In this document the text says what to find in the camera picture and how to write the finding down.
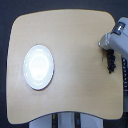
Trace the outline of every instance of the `white plate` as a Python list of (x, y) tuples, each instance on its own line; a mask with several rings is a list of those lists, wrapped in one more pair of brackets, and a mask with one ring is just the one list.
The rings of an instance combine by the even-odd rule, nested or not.
[(45, 88), (52, 79), (53, 71), (53, 57), (46, 47), (36, 45), (28, 51), (23, 72), (30, 87), (36, 90)]

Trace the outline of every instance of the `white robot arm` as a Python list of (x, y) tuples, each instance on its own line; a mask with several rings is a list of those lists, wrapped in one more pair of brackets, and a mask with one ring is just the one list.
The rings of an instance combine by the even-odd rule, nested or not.
[(105, 50), (113, 49), (128, 60), (128, 18), (120, 18), (111, 33), (106, 33), (99, 42)]

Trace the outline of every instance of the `light wood surface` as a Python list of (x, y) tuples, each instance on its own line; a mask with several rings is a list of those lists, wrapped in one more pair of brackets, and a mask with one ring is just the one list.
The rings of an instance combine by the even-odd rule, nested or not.
[[(109, 74), (98, 41), (111, 31), (114, 20), (106, 12), (58, 10), (24, 15), (13, 24), (7, 61), (7, 116), (25, 123), (61, 111), (118, 119), (123, 113), (121, 56)], [(23, 75), (28, 50), (41, 44), (53, 55), (54, 76), (47, 88), (35, 91)]]

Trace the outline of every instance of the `wooden table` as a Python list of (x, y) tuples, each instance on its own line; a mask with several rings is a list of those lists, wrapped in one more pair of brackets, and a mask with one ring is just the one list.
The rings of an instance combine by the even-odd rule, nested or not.
[[(109, 74), (98, 41), (114, 26), (106, 12), (57, 10), (20, 16), (13, 24), (7, 61), (7, 115), (12, 124), (62, 111), (118, 119), (123, 113), (121, 56), (115, 53), (116, 70)], [(30, 88), (23, 75), (28, 50), (46, 46), (55, 71), (50, 85)]]

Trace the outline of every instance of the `dark floor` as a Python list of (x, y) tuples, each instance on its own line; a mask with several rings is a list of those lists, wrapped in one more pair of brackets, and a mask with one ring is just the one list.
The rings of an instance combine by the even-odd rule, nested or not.
[[(28, 124), (11, 125), (7, 120), (6, 60), (12, 24), (20, 15), (55, 9), (106, 11), (118, 21), (120, 17), (128, 17), (128, 0), (0, 0), (0, 128), (28, 128)], [(125, 124), (125, 117), (104, 121), (105, 128), (125, 128)]]

